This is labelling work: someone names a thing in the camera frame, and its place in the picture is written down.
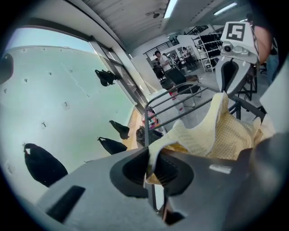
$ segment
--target floor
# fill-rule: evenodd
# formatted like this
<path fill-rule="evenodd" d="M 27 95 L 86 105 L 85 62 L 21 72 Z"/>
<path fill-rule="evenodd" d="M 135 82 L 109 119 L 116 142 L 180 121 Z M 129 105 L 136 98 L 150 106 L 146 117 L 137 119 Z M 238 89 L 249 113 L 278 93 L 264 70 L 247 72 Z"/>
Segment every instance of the floor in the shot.
<path fill-rule="evenodd" d="M 219 88 L 218 84 L 217 84 L 215 72 L 211 72 L 211 71 L 205 72 L 201 65 L 199 65 L 198 69 L 196 69 L 194 71 L 188 71 L 186 68 L 184 68 L 184 69 L 182 69 L 182 73 L 185 76 L 195 74 L 199 77 L 199 80 L 202 84 L 211 86 L 212 88 L 216 88 L 216 89 Z M 259 102 L 259 99 L 263 95 L 263 93 L 266 91 L 267 88 L 268 88 L 268 84 L 267 84 L 267 80 L 266 80 L 266 73 L 259 75 L 259 77 L 258 77 L 258 91 L 257 91 L 257 93 L 252 95 L 252 101 L 249 101 L 248 99 L 246 101 L 251 103 L 252 105 L 254 105 L 256 107 L 259 107 L 261 105 Z M 202 102 L 212 98 L 214 95 L 215 95 L 215 92 L 213 92 L 211 90 L 205 90 L 201 93 L 201 97 L 195 97 L 195 103 L 196 103 L 196 105 L 199 105 Z M 189 96 L 189 94 L 183 94 L 183 95 L 178 96 L 177 98 L 178 98 L 178 100 L 182 100 L 187 96 Z M 239 97 L 244 99 L 245 94 L 240 94 Z M 193 104 L 192 99 L 185 101 L 184 102 L 185 111 L 191 109 L 190 106 L 192 106 L 192 104 Z M 228 107 L 232 106 L 233 104 L 234 104 L 234 101 L 229 100 Z M 204 106 L 189 113 L 188 115 L 182 117 L 181 120 L 183 121 L 184 125 L 187 128 L 193 128 L 193 127 L 197 126 L 204 119 L 209 108 L 210 108 L 210 103 L 207 103 Z M 247 112 L 244 108 L 241 109 L 241 120 L 250 123 L 250 122 L 252 122 L 252 120 L 254 118 L 255 118 L 254 114 L 252 114 L 251 112 Z M 165 126 L 167 131 L 169 131 L 172 128 L 173 123 L 174 122 L 172 122 L 171 125 L 168 124 Z M 130 132 L 129 132 L 130 138 L 125 141 L 125 145 L 128 147 L 128 150 L 138 148 L 138 146 L 136 144 L 135 132 L 141 125 L 142 125 L 141 115 L 137 112 L 137 110 L 135 110 L 133 112 L 131 119 L 130 119 L 130 122 L 128 124 L 128 127 L 130 128 Z"/>
<path fill-rule="evenodd" d="M 183 70 L 184 75 L 193 75 L 196 74 L 199 79 L 200 83 L 211 86 L 213 88 L 218 89 L 218 84 L 216 80 L 215 72 L 207 71 L 204 72 L 204 69 L 199 67 L 197 70 L 194 71 L 187 71 Z M 257 93 L 252 95 L 252 101 L 246 100 L 247 102 L 251 103 L 252 105 L 259 107 L 261 106 L 259 99 L 264 94 L 266 89 L 268 88 L 266 75 L 261 74 L 258 76 L 258 90 Z M 205 90 L 201 93 L 201 98 L 195 97 L 196 105 L 206 101 L 207 99 L 213 97 L 215 92 L 210 90 Z M 184 99 L 187 95 L 182 95 L 178 97 L 179 100 Z M 240 98 L 244 99 L 245 94 L 240 94 Z M 188 101 L 185 101 L 184 106 L 191 106 L 193 104 L 193 100 L 189 99 Z M 234 101 L 229 100 L 228 107 L 232 106 L 234 104 Z M 182 121 L 184 122 L 185 126 L 187 128 L 193 128 L 196 125 L 198 125 L 206 115 L 207 111 L 209 110 L 210 103 L 207 103 L 206 105 L 200 107 L 199 109 L 196 109 L 195 111 L 191 112 L 186 116 L 186 118 L 182 118 Z M 244 108 L 241 109 L 241 120 L 245 122 L 251 122 L 254 119 L 255 115 L 251 112 L 247 112 Z"/>

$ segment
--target person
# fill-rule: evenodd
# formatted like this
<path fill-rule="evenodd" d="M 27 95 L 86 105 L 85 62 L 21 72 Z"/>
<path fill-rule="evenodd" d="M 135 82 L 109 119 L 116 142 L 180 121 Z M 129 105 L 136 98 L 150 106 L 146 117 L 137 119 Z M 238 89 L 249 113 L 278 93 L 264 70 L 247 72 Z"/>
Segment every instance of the person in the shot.
<path fill-rule="evenodd" d="M 173 54 L 172 57 L 173 57 L 173 60 L 174 60 L 175 64 L 177 65 L 177 67 L 178 67 L 179 69 L 181 69 L 181 61 L 180 61 L 180 58 L 177 57 L 175 54 Z"/>
<path fill-rule="evenodd" d="M 154 55 L 157 56 L 160 66 L 163 68 L 164 73 L 167 74 L 172 69 L 168 58 L 159 51 L 156 51 Z"/>
<path fill-rule="evenodd" d="M 275 38 L 273 38 L 271 53 L 268 56 L 266 63 L 267 63 L 266 65 L 267 81 L 268 81 L 268 85 L 270 86 L 277 75 L 278 65 L 279 65 L 278 48 L 277 48 Z"/>
<path fill-rule="evenodd" d="M 250 0 L 250 5 L 252 14 L 254 15 L 253 27 L 258 43 L 260 64 L 263 64 L 270 58 L 273 38 L 276 39 L 279 64 L 272 76 L 272 78 L 274 78 L 280 71 L 288 54 L 287 36 L 284 35 L 284 24 L 281 18 L 286 15 L 287 8 L 280 7 L 277 3 L 272 5 L 262 0 Z"/>
<path fill-rule="evenodd" d="M 191 56 L 190 51 L 187 48 L 183 47 L 182 52 L 183 52 L 184 58 L 186 60 L 186 66 L 187 66 L 188 70 L 191 70 L 193 66 L 196 67 L 196 64 L 193 60 L 193 57 Z"/>
<path fill-rule="evenodd" d="M 173 61 L 172 61 L 172 58 L 170 56 L 167 56 L 166 53 L 163 53 L 164 56 L 166 56 L 168 58 L 168 61 L 170 63 L 170 66 L 173 68 Z"/>

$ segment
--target metal shelf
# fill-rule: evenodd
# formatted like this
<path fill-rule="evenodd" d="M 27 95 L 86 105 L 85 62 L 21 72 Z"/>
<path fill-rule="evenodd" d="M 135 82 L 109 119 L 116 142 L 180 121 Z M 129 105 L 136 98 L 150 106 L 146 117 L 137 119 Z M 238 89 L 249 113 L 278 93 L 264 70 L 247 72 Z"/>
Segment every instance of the metal shelf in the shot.
<path fill-rule="evenodd" d="M 202 44 L 200 44 L 200 45 L 197 45 L 197 46 L 201 46 L 201 45 L 208 44 L 208 43 L 212 43 L 212 42 L 219 42 L 219 41 L 221 41 L 221 40 L 215 40 L 215 41 L 211 41 L 211 42 L 204 42 L 204 43 L 202 43 Z"/>
<path fill-rule="evenodd" d="M 209 33 L 209 34 L 223 34 L 222 32 L 217 32 L 217 33 Z"/>
<path fill-rule="evenodd" d="M 216 68 L 216 66 L 215 67 L 205 68 L 205 70 L 214 70 L 215 68 Z"/>
<path fill-rule="evenodd" d="M 214 59 L 214 58 L 217 58 L 218 56 L 220 56 L 221 54 L 219 55 L 216 55 L 216 56 L 213 56 L 213 57 L 210 57 L 210 60 Z"/>
<path fill-rule="evenodd" d="M 209 50 L 209 51 L 207 51 L 207 52 L 216 51 L 216 50 L 219 50 L 219 48 L 212 49 L 212 50 Z"/>

